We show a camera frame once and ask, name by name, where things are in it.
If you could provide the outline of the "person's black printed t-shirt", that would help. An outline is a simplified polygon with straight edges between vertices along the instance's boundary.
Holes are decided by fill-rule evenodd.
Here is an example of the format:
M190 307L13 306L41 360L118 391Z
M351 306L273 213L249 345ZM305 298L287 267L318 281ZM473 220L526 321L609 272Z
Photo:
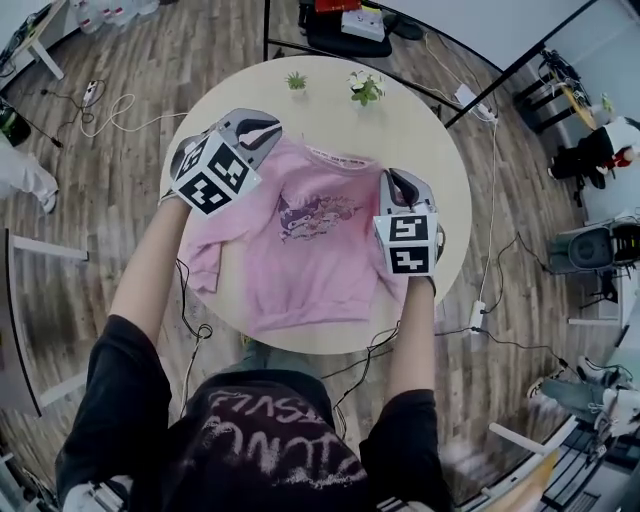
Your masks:
M434 395L393 398L358 451L337 435L321 381L286 370L217 374L177 422L157 352L111 316L56 460L66 510L114 488L126 512L452 512L437 451Z

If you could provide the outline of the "black bag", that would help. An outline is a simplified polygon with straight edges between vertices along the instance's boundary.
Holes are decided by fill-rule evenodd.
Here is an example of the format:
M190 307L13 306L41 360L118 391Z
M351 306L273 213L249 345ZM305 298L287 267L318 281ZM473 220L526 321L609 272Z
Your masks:
M0 131L13 146L19 146L31 135L27 121L15 108L0 96Z

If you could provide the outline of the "wooden board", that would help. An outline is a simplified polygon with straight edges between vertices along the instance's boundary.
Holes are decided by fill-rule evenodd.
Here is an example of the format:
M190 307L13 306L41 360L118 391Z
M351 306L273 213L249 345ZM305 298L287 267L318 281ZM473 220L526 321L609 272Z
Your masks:
M544 461L513 491L514 497L506 512L535 512L551 479L559 450L551 452Z

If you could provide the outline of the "white-flowered potted plant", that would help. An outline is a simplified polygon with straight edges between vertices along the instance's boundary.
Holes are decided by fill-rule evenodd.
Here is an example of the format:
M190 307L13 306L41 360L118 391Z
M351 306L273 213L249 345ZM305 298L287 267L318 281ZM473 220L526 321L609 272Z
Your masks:
M351 96L355 105L365 107L380 101L385 96L385 82L381 75L365 71L351 72L348 78Z

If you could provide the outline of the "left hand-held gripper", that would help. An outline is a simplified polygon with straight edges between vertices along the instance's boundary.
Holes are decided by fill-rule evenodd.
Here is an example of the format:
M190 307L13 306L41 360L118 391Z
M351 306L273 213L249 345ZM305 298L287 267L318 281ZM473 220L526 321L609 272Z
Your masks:
M194 211L211 217L260 183L256 172L282 136L280 121L263 111L237 108L189 145L170 188Z

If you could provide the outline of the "grey box with round opening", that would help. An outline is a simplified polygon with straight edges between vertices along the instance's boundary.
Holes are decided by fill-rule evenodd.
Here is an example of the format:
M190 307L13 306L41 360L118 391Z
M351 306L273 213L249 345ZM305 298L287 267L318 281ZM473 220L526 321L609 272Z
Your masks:
M548 269L554 274L613 268L614 248L608 224L558 233L547 244Z

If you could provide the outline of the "pink cartoon sweatshirt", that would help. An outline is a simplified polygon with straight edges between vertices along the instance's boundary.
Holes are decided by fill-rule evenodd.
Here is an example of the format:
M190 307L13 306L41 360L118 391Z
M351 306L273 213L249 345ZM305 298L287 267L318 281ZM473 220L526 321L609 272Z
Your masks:
M220 214L199 221L179 257L189 285L218 290L225 243L244 244L240 273L250 334L314 323L364 321L383 282L397 301L418 278L391 274L375 236L381 181L362 157L336 157L282 137L259 169L261 183Z

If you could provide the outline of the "yellow-top desk with black legs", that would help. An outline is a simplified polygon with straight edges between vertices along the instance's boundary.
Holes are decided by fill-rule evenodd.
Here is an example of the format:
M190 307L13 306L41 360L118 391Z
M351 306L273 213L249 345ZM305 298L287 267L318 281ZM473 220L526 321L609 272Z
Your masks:
M552 77L546 67L541 63L537 68L537 79L525 89L513 96L516 109L523 117L527 126L536 134L542 134L550 127L577 115L582 123L591 131L597 128L597 122L593 113L593 105L589 94L587 96L572 91L564 86L555 86ZM545 119L540 117L539 111L543 107L549 107L555 100L564 99L567 106Z

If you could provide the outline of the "whiteboard on black stand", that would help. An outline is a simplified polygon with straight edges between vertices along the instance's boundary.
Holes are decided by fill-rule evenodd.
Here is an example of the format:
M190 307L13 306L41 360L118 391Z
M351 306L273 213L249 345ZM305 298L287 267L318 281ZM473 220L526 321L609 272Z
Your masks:
M400 76L388 76L406 87L436 98L456 115L452 127L511 78L553 38L599 0L358 0L424 26L474 54L500 72L464 107L436 96Z

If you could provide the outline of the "dark desk with white legs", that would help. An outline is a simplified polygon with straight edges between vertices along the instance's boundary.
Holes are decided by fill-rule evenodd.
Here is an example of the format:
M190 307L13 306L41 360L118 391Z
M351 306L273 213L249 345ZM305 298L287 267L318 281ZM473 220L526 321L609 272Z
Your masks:
M89 254L86 250L21 237L7 228L0 228L0 409L41 417L41 403L31 379L26 330L17 295L17 250L80 261L88 261Z

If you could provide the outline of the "row of clear water jugs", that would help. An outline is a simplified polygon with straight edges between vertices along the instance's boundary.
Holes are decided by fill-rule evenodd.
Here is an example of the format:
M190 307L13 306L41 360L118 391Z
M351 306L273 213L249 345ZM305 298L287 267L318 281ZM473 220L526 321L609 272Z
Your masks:
M136 16L154 13L160 0L68 0L78 25L85 34L92 34L102 26L123 26Z

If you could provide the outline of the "white printed box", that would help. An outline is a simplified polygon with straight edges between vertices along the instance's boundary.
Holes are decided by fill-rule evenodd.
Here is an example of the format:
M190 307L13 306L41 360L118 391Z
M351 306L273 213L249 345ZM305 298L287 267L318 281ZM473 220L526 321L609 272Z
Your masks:
M344 34L382 42L385 38L385 26L382 11L371 7L343 11L341 32Z

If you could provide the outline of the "person's left forearm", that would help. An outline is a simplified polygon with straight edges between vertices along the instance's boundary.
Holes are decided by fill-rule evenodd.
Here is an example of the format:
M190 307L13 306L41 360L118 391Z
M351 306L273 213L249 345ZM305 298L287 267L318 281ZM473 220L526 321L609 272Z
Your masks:
M168 302L176 257L190 207L180 198L161 202L119 282L110 313L155 343Z

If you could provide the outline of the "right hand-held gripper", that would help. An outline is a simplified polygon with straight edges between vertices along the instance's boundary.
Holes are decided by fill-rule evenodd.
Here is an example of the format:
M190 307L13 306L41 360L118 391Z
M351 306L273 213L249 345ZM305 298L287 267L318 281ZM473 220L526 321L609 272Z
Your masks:
M444 251L445 233L439 224L438 211L431 205L434 205L432 190L419 177L397 168L381 174L380 216L373 218L373 225L389 273L434 274ZM413 208L404 211L405 207Z

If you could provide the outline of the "black equipment pile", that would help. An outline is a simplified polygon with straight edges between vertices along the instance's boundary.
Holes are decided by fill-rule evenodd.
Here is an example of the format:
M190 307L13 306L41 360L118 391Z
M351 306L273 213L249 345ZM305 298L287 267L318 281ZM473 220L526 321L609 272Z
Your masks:
M564 86L572 91L577 91L584 97L587 96L580 75L557 50L544 48L541 50L540 55L542 57L541 66L549 70L552 83L555 86Z

